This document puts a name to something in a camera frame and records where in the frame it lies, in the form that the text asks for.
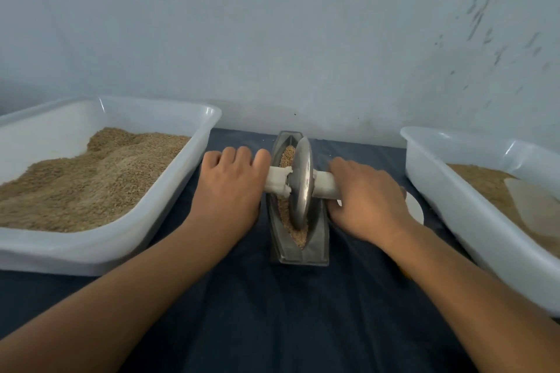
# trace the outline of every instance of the forearm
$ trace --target forearm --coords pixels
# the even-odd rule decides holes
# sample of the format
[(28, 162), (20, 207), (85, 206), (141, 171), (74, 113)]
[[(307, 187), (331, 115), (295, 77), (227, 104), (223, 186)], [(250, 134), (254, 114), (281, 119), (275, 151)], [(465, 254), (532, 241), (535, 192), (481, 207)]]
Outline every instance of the forearm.
[(550, 372), (560, 327), (423, 226), (384, 248), (426, 292), (481, 372)]
[(235, 244), (187, 221), (0, 342), (0, 371), (116, 371), (169, 306)]

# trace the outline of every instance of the hand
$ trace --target hand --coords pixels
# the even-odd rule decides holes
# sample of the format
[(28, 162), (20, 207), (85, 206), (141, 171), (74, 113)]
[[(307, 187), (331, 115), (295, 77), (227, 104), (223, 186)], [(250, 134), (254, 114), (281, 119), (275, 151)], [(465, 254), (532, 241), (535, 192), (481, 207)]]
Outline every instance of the hand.
[(209, 226), (237, 243), (259, 215), (269, 168), (270, 153), (265, 149), (256, 153), (253, 162), (245, 146), (207, 152), (186, 221)]
[(385, 171), (335, 158), (330, 164), (342, 198), (328, 202), (332, 220), (354, 237), (384, 249), (415, 223), (404, 201), (404, 189)]

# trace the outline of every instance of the white wall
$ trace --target white wall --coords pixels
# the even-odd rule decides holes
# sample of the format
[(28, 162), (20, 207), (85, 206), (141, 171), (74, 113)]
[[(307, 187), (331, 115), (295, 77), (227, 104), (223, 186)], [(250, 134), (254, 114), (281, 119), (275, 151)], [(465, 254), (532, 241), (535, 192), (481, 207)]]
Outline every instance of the white wall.
[(156, 96), (235, 129), (401, 145), (418, 124), (560, 150), (558, 24), (560, 0), (0, 0), (0, 112)]

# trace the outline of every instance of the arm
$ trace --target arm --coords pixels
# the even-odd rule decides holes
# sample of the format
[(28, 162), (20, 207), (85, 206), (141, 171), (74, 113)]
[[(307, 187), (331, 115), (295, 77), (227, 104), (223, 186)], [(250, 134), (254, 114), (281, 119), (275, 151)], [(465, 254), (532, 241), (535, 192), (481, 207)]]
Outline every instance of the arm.
[(168, 237), (0, 341), (0, 371), (117, 371), (173, 302), (256, 220), (270, 165), (248, 148), (208, 152), (190, 214)]
[(416, 223), (389, 174), (340, 158), (331, 171), (343, 201), (329, 204), (332, 219), (410, 274), (481, 372), (558, 370), (560, 326)]

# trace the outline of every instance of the left hand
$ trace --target left hand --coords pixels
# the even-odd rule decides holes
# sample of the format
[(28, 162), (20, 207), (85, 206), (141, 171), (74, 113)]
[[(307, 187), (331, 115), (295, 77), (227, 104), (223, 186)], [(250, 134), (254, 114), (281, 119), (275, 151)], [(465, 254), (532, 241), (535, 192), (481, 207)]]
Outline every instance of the left hand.
[(265, 149), (259, 150), (252, 162), (251, 151), (245, 146), (207, 152), (186, 221), (203, 224), (237, 243), (259, 215), (269, 168), (270, 153)]

